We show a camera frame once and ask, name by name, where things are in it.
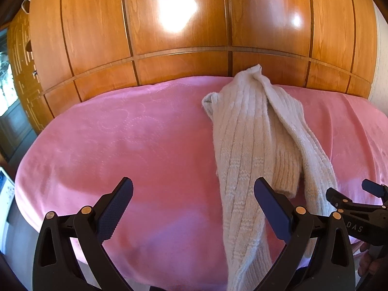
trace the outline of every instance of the wooden panel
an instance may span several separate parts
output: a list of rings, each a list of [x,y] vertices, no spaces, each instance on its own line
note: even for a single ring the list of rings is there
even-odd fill
[[[353,0],[356,13],[356,50],[352,72],[370,83],[377,56],[377,25],[372,0]]]
[[[352,0],[313,0],[312,57],[350,71],[354,47]]]
[[[60,0],[31,0],[30,32],[43,90],[70,78],[72,73],[63,40]]]
[[[74,74],[129,57],[121,0],[62,0]]]
[[[347,94],[360,96],[368,99],[372,84],[366,80],[350,77],[349,88]]]
[[[67,83],[59,88],[56,88],[47,93],[45,96],[54,117],[57,117],[61,113],[65,112],[71,106],[80,103],[74,82]]]
[[[32,128],[39,134],[53,119],[43,97],[39,97],[42,87],[38,76],[34,75],[32,53],[26,52],[30,39],[28,15],[19,10],[7,32],[8,55],[11,63],[14,85],[19,100]]]
[[[75,81],[82,101],[119,88],[136,86],[132,62],[116,65]]]
[[[307,80],[307,88],[345,93],[348,81],[348,74],[312,62]]]
[[[232,0],[232,32],[234,46],[308,56],[310,0]]]
[[[224,0],[195,0],[195,3],[196,11],[190,17],[194,11],[192,0],[126,0],[133,51],[143,54],[226,45]]]
[[[254,65],[261,65],[262,73],[272,84],[303,87],[308,61],[263,53],[234,52],[233,75]]]
[[[196,75],[228,76],[228,53],[207,51],[141,59],[136,65],[141,85]]]

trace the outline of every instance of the pink bedspread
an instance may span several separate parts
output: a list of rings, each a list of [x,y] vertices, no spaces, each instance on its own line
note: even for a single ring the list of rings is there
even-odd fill
[[[104,242],[121,274],[166,290],[224,290],[212,123],[201,99],[230,80],[192,77],[121,89],[55,118],[17,173],[16,201],[24,218],[39,230],[48,211],[76,213],[128,176],[133,199]],[[340,190],[354,201],[379,203],[361,190],[361,182],[387,181],[387,117],[362,98],[283,88],[302,102]],[[302,187],[293,202],[304,202]],[[267,230],[276,259],[283,242]],[[79,247],[75,252],[82,260]]]

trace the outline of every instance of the cable knit fabric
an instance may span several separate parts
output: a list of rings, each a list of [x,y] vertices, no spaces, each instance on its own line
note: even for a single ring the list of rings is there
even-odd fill
[[[253,194],[261,176],[292,198],[304,174],[307,209],[329,215],[327,188],[337,188],[330,160],[307,126],[302,104],[271,85],[257,65],[238,73],[202,105],[213,121],[220,180],[228,291],[251,291],[271,267],[265,216]]]

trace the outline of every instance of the gold screw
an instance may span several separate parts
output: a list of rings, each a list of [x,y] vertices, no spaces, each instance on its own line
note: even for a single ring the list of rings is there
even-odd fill
[[[306,209],[303,207],[296,207],[296,212],[300,215],[304,215],[306,213]]]
[[[52,219],[55,216],[55,213],[53,211],[50,211],[46,214],[46,219]]]
[[[333,217],[335,217],[337,220],[341,219],[341,215],[338,212],[334,212]]]
[[[87,215],[92,212],[92,207],[89,207],[89,206],[83,207],[81,212],[83,215]]]

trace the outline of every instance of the wooden cabinet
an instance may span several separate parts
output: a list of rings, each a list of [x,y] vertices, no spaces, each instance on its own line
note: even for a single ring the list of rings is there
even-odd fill
[[[9,45],[39,132],[107,91],[255,64],[276,84],[367,98],[377,26],[372,0],[31,0]]]

